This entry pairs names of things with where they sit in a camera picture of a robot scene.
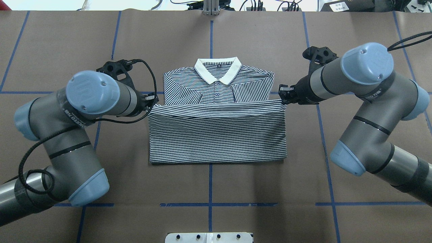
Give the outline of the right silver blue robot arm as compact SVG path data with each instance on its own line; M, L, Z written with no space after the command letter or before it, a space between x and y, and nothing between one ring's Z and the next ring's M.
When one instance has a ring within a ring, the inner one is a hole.
M426 90L394 70L392 55L380 43L365 43L342 57L315 46L302 55L310 60L308 74L295 85L279 86L282 103L317 105L352 92L363 103L331 160L352 175L376 175L430 206L431 164L387 141L400 121L413 120L427 109Z

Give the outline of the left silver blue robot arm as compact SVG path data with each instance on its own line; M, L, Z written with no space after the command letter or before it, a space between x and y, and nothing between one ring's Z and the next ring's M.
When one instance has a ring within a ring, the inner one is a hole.
M80 71L65 88L19 107L15 126L36 144L1 185L1 226L65 200L85 206L105 195L109 182L85 128L104 115L149 112L157 101L157 92L146 96L108 74Z

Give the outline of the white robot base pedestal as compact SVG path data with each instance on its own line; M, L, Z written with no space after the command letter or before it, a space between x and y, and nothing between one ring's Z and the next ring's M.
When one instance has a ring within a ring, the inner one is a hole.
M165 243L253 243L253 233L248 232L201 232L169 233Z

